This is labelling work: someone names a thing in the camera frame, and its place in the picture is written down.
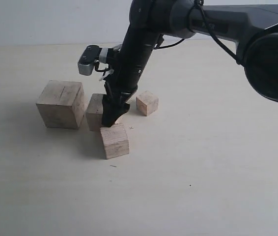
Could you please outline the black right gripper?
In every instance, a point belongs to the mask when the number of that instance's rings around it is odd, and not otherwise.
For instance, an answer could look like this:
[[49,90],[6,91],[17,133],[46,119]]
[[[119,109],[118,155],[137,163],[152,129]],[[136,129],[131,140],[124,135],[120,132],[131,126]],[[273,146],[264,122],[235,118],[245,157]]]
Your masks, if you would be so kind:
[[150,28],[128,26],[114,72],[105,82],[107,94],[102,98],[101,120],[104,127],[112,127],[129,111],[130,104],[126,101],[137,91],[140,77],[161,35]]

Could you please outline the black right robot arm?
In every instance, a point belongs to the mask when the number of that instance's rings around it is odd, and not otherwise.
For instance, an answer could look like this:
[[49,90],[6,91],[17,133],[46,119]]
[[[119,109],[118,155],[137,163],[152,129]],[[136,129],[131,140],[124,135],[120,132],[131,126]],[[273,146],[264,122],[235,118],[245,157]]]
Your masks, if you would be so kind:
[[105,79],[102,124],[129,111],[141,74],[161,37],[209,35],[261,96],[278,103],[278,4],[205,5],[201,0],[134,0],[113,73]]

